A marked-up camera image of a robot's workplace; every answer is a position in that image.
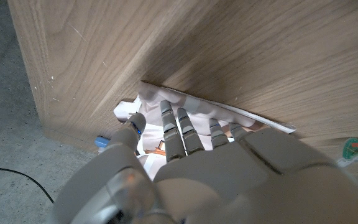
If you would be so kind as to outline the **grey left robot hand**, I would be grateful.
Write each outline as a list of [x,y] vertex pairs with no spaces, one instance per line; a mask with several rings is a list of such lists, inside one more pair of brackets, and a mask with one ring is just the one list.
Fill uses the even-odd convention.
[[186,111],[160,105],[166,164],[149,177],[133,114],[64,186],[48,223],[358,223],[358,186],[312,147],[274,129],[209,121],[204,149]]

